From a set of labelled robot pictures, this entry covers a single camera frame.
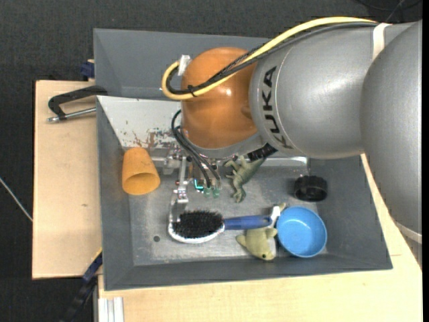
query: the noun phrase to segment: plastic cup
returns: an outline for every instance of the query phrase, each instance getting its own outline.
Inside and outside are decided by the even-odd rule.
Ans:
[[[144,148],[131,148],[123,156],[122,188],[129,195],[144,195],[160,185],[155,165]]]
[[[323,220],[305,207],[288,207],[276,224],[281,245],[292,255],[311,258],[319,254],[328,239]]]

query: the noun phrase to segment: blue brush handle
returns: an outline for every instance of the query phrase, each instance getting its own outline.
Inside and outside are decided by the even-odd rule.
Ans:
[[[245,230],[267,227],[272,223],[270,216],[242,216],[223,220],[225,230]]]

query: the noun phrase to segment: black wheel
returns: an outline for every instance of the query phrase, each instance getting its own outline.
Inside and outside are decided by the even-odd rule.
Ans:
[[[328,184],[315,175],[305,175],[295,181],[295,197],[301,201],[322,201],[327,196]]]

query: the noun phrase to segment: gray floor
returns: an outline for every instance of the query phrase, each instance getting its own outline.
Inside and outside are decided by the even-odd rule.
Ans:
[[[82,80],[93,28],[271,38],[322,16],[422,18],[399,1],[418,0],[0,0],[0,176],[31,212],[33,81]],[[79,279],[32,281],[32,224],[1,186],[0,213],[0,321],[57,321]],[[77,321],[90,320],[88,306]]]

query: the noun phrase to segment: blue bowl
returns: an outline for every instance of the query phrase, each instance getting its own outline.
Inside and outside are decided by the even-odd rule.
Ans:
[[[328,239],[323,220],[305,207],[288,207],[283,210],[275,227],[281,245],[300,258],[311,258],[319,254]]]

